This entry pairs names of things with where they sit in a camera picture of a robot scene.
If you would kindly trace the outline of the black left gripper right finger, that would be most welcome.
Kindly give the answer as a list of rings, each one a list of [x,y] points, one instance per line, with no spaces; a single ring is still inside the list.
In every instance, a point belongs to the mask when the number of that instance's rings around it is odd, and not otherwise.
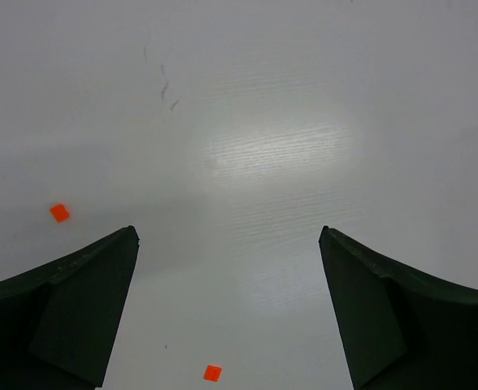
[[[478,389],[478,290],[334,228],[319,247],[354,388]]]

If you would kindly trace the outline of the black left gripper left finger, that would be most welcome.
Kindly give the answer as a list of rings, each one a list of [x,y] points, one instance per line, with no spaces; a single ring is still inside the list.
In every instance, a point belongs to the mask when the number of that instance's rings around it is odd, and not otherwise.
[[[0,389],[99,389],[139,250],[123,227],[0,281]]]

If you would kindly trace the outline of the small orange lego stud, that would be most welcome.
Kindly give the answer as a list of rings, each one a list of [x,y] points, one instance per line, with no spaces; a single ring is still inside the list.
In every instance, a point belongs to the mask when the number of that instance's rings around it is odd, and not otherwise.
[[[222,368],[220,366],[208,365],[203,378],[210,382],[218,382],[221,376]]]

